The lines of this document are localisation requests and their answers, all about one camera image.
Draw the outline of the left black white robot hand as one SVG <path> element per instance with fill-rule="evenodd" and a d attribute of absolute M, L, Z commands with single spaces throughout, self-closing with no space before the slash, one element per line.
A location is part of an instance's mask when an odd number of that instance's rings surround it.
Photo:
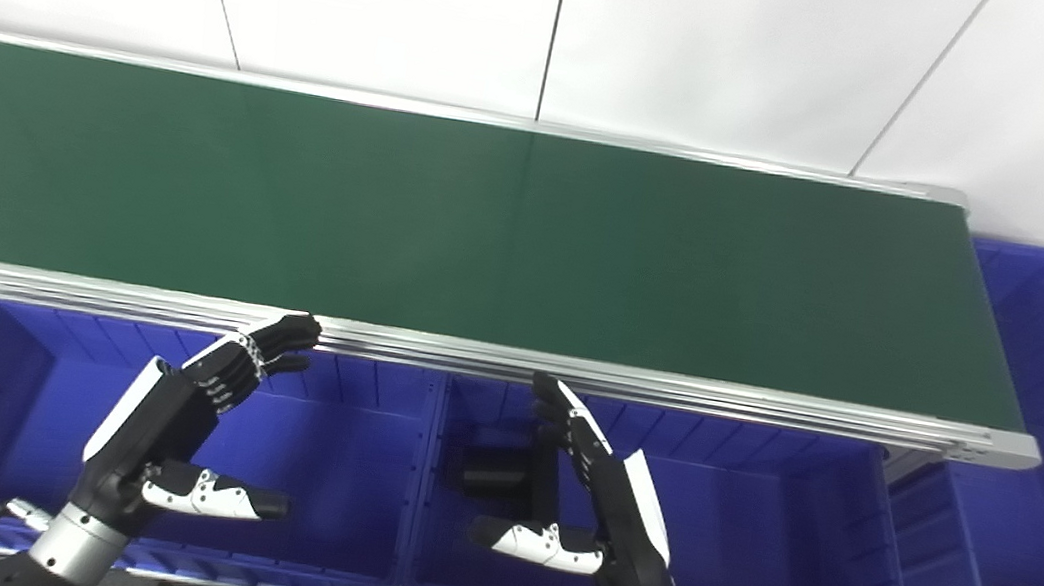
<path fill-rule="evenodd" d="M 299 373 L 321 337 L 310 312 L 284 313 L 223 333 L 190 359 L 169 365 L 153 357 L 153 380 L 140 396 L 127 393 L 119 411 L 94 433 L 82 475 L 68 508 L 82 524 L 138 537 L 158 513 L 227 520 L 279 521 L 292 499 L 208 471 L 192 461 L 217 428 L 276 373 Z"/>

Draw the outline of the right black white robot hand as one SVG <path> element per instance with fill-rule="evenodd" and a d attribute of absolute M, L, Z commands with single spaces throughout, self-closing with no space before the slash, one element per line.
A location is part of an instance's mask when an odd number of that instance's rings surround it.
<path fill-rule="evenodd" d="M 590 576 L 595 586 L 674 586 L 669 534 L 644 453 L 618 456 L 593 413 L 559 377 L 535 372 L 530 386 L 533 413 L 571 460 L 596 529 L 575 535 L 557 521 L 481 515 L 469 528 L 472 543 L 555 572 Z"/>

